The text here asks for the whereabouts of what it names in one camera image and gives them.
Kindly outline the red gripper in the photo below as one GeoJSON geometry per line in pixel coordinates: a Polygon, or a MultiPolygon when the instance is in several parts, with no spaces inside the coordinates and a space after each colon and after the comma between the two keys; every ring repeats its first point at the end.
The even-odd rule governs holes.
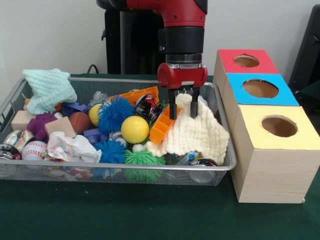
{"type": "Polygon", "coordinates": [[[205,66],[190,67],[182,64],[161,63],[157,70],[157,78],[162,87],[168,88],[169,117],[176,120],[178,117],[178,107],[176,104],[176,93],[182,86],[192,87],[192,101],[190,103],[190,117],[198,116],[198,97],[200,88],[204,85],[208,77],[208,69],[205,66]]]}

